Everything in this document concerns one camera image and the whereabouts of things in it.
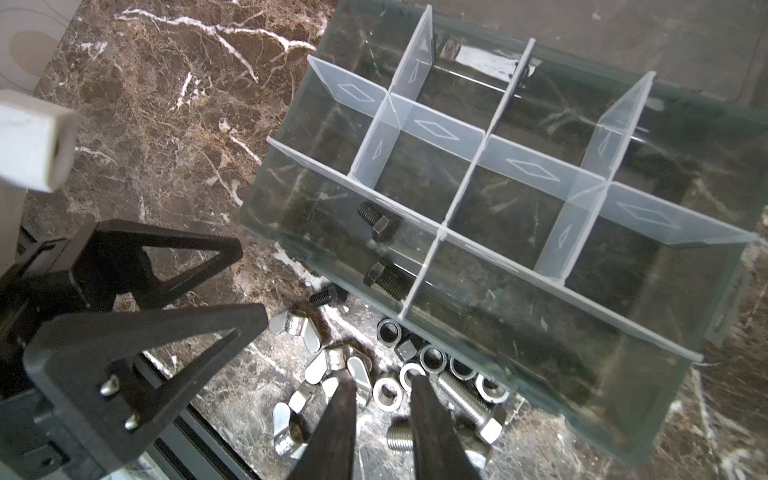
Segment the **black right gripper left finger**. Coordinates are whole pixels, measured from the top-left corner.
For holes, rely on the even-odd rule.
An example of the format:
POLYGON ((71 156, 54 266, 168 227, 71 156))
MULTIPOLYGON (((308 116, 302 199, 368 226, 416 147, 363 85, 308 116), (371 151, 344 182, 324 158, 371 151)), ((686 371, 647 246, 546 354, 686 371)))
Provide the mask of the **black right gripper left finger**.
POLYGON ((342 378, 288 479, 352 479, 357 433, 356 383, 342 378))

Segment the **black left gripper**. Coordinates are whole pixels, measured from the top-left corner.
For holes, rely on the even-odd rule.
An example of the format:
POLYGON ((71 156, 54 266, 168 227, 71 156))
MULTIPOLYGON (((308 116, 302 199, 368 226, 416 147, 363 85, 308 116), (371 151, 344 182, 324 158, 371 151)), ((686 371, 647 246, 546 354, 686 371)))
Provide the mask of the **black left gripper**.
POLYGON ((1 277, 2 462, 23 479, 99 479, 138 459, 268 325, 257 303, 148 309, 241 258, 234 237, 119 219, 28 244, 1 277), (213 256, 163 280, 147 248, 213 256), (105 313, 126 293, 143 311, 105 313), (210 333, 222 337, 171 378, 143 375, 144 352, 210 333))

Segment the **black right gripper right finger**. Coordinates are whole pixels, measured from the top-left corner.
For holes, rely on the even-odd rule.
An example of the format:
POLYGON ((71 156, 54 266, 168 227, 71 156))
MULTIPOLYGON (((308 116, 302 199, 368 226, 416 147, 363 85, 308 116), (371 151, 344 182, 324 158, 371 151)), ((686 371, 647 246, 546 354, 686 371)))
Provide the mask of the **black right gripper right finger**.
POLYGON ((446 408, 425 376, 412 380, 410 424, 416 479, 479 479, 446 408))

